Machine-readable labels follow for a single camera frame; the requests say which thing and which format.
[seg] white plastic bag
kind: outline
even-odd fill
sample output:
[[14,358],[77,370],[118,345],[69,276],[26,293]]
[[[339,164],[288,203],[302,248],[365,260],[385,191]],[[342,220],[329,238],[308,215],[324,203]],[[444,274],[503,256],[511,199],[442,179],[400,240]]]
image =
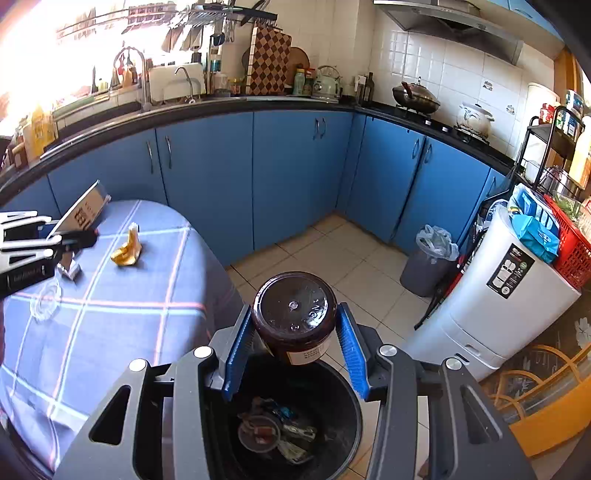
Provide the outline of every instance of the white plastic bag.
[[438,226],[425,225],[417,233],[417,245],[430,257],[454,261],[459,255],[450,233]]

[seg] range hood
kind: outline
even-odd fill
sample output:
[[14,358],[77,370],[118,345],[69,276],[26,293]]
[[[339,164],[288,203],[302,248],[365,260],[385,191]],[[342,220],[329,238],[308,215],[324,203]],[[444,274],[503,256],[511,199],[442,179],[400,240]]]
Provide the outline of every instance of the range hood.
[[523,42],[480,16],[465,0],[374,0],[400,28],[445,38],[485,51],[515,65]]

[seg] checkered cutting board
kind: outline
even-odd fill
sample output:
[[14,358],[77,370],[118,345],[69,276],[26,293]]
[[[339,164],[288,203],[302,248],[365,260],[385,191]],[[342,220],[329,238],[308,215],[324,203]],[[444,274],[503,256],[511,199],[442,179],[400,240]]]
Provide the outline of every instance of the checkered cutting board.
[[267,27],[252,29],[251,52],[246,76],[247,95],[283,93],[290,56],[291,37]]

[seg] trash can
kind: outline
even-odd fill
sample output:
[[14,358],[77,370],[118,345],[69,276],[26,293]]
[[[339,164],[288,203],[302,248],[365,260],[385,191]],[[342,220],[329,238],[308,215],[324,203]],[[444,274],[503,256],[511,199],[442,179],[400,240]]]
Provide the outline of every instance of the trash can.
[[425,225],[417,233],[418,250],[408,257],[400,284],[419,297],[430,297],[459,254],[452,236],[441,227]]

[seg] kitchen counter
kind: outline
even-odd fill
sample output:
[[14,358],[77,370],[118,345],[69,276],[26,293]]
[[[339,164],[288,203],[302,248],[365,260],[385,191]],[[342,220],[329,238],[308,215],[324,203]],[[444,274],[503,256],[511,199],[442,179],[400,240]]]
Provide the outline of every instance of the kitchen counter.
[[[359,112],[398,124],[446,143],[471,155],[502,174],[506,174],[513,163],[503,153],[487,145],[482,145],[481,142],[459,138],[453,135],[451,129],[450,132],[444,132],[442,130],[443,124],[431,121],[431,125],[427,125],[421,116],[388,105],[376,104],[372,107],[358,107],[328,103],[322,100],[295,99],[293,97],[219,98],[204,100],[193,105],[162,106],[155,107],[149,112],[128,113],[97,124],[71,138],[66,138],[59,145],[43,154],[39,163],[11,177],[0,176],[0,207],[7,204],[19,192],[42,178],[42,176],[88,151],[114,140],[151,128],[196,118],[269,110]],[[231,138],[232,132],[228,131],[227,135],[228,138]]]

